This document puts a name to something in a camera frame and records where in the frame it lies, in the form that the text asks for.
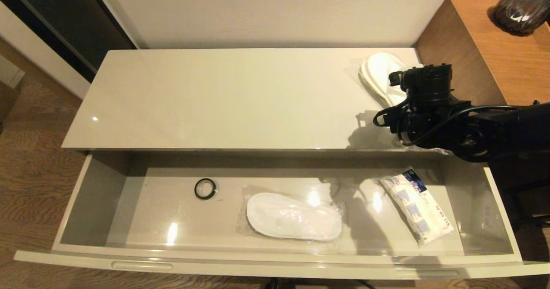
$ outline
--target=black wire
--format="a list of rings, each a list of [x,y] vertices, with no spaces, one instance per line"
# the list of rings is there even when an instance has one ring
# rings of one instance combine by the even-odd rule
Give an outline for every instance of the black wire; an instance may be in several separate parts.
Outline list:
[[[518,109],[518,108],[519,107],[517,107],[517,106],[510,106],[510,105],[482,105],[482,106],[475,106],[475,107],[465,108],[465,109],[462,109],[461,111],[458,111],[458,112],[450,115],[449,118],[447,118],[444,121],[438,123],[433,128],[428,130],[428,132],[422,134],[419,138],[417,138],[416,140],[411,141],[411,142],[405,142],[403,140],[403,138],[401,137],[401,129],[400,129],[401,124],[400,124],[399,121],[397,121],[397,138],[399,138],[399,141],[401,141],[401,143],[405,146],[418,145],[421,142],[424,142],[430,136],[432,136],[437,130],[439,130],[440,128],[442,128],[446,124],[448,124],[451,120],[453,120],[456,117],[459,117],[460,115],[462,115],[464,113],[469,113],[470,111],[481,111],[481,110],[484,110],[484,109],[502,109],[502,110],[505,110],[505,111],[512,111],[512,110],[515,110],[515,109]]]
[[[407,97],[403,102],[399,103],[398,105],[392,106],[392,107],[388,107],[388,108],[385,108],[385,109],[379,111],[378,113],[376,113],[375,118],[373,118],[373,123],[375,124],[375,126],[389,126],[389,125],[386,124],[386,123],[383,123],[383,124],[379,123],[379,122],[378,122],[378,118],[379,118],[380,116],[385,115],[385,114],[388,113],[389,111],[397,111],[397,110],[402,111],[402,110],[403,110],[403,107],[404,107],[405,105],[407,105],[408,102],[409,102],[409,98]]]
[[[356,279],[356,281],[358,281],[359,283],[361,283],[363,286],[369,288],[369,289],[376,289],[373,285],[367,283],[366,281],[362,280],[362,279]]]

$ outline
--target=white wall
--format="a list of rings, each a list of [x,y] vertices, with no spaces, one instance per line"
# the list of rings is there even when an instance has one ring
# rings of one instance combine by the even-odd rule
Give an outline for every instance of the white wall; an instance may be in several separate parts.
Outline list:
[[[141,48],[411,46],[443,0],[104,0]]]
[[[90,83],[1,2],[0,37],[73,95],[84,98]]]

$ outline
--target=white slipper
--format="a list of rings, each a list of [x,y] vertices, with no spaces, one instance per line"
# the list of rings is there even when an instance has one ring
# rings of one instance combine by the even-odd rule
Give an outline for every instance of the white slipper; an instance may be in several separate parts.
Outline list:
[[[423,67],[422,64],[415,65],[417,68]],[[407,95],[401,90],[400,86],[391,87],[389,85],[389,74],[397,71],[410,69],[405,67],[400,58],[387,52],[378,52],[370,56],[363,62],[359,73],[361,77],[389,106],[395,106],[403,102]]]
[[[275,193],[251,197],[246,217],[254,230],[276,238],[333,240],[342,232],[342,217],[335,209],[312,206]]]

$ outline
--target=black ring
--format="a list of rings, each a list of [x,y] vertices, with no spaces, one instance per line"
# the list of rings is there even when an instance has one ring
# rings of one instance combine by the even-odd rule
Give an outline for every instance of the black ring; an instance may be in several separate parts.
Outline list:
[[[209,193],[207,196],[205,197],[201,197],[201,195],[199,194],[199,192],[197,191],[198,187],[199,187],[199,184],[202,183],[203,181],[210,181],[210,183],[212,184],[212,192]],[[198,197],[199,199],[201,200],[208,200],[212,197],[214,197],[214,195],[218,192],[218,187],[216,187],[216,183],[210,179],[210,178],[203,178],[201,179],[200,181],[197,181],[197,183],[195,184],[195,195],[196,197]]]

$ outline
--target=black robotic arm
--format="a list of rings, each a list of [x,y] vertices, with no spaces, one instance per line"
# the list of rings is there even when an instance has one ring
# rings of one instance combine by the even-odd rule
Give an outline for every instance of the black robotic arm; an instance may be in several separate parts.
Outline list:
[[[470,162],[550,151],[550,103],[473,106],[451,95],[451,78],[446,64],[391,73],[390,85],[399,85],[407,98],[379,111],[374,124],[389,126],[404,145],[451,150]]]

